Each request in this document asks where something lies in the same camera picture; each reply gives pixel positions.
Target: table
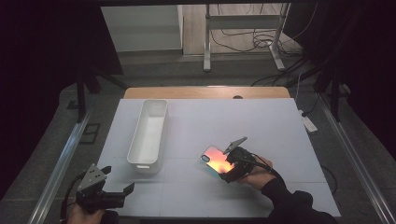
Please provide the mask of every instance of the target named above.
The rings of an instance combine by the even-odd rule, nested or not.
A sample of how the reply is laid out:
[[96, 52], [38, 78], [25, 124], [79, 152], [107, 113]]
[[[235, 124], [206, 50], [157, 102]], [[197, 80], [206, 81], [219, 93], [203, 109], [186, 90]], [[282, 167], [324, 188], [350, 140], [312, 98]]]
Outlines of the table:
[[[244, 99], [235, 100], [235, 95]], [[165, 98], [169, 104], [163, 168], [156, 175], [135, 173], [126, 161], [140, 106], [148, 98]], [[267, 198], [248, 186], [226, 184], [198, 160], [208, 143], [224, 145], [240, 133], [251, 138], [242, 147], [265, 153], [290, 191], [308, 191], [315, 198], [314, 208], [340, 216], [295, 103], [284, 88], [128, 89], [98, 162], [98, 167], [112, 166], [113, 174], [107, 176], [104, 190], [121, 191], [131, 181], [136, 183], [124, 207], [116, 209], [121, 216], [266, 217], [272, 210]]]

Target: white plastic container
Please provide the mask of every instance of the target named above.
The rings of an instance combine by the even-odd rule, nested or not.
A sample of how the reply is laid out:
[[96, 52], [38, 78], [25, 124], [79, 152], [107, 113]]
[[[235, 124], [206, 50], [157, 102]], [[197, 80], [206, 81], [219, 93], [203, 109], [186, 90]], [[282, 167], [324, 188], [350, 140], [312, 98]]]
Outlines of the white plastic container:
[[142, 105], [127, 156], [138, 173], [156, 174], [161, 170], [167, 109], [165, 100], [146, 100]]

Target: orange phone case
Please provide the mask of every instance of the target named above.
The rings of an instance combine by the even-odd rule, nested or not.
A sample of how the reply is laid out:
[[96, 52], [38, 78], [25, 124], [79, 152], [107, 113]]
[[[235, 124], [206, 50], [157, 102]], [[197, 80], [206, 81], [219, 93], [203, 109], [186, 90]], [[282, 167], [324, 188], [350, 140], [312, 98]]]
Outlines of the orange phone case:
[[227, 173], [233, 169], [233, 164], [226, 161], [227, 155], [216, 147], [209, 147], [201, 156], [201, 160], [219, 174]]

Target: white table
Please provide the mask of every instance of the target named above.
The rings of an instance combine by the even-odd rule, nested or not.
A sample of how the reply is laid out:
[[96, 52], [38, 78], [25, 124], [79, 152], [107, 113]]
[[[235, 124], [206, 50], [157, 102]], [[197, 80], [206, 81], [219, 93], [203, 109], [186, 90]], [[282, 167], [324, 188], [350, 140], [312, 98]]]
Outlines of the white table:
[[131, 217], [267, 217], [271, 201], [257, 190], [227, 184], [201, 160], [209, 145], [241, 145], [274, 163], [289, 191], [314, 197], [313, 207], [340, 217], [293, 99], [170, 99], [163, 168], [135, 173], [126, 160], [143, 99], [120, 100], [98, 162], [112, 166], [104, 190], [134, 192], [117, 209]]

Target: person's right hand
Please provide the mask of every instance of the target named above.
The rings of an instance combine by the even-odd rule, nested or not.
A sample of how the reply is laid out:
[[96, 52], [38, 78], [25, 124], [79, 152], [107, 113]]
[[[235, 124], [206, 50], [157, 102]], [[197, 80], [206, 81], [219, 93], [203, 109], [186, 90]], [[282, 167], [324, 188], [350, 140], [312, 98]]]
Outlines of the person's right hand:
[[[271, 161], [268, 161], [264, 157], [260, 157], [265, 163], [269, 166], [273, 167]], [[257, 162], [263, 163], [259, 158], [256, 158]], [[243, 176], [239, 180], [238, 183], [241, 184], [249, 184], [251, 187], [257, 190], [261, 190], [264, 185], [266, 185], [270, 180], [274, 179], [275, 176], [268, 173], [264, 168], [260, 166], [255, 166], [250, 174]]]

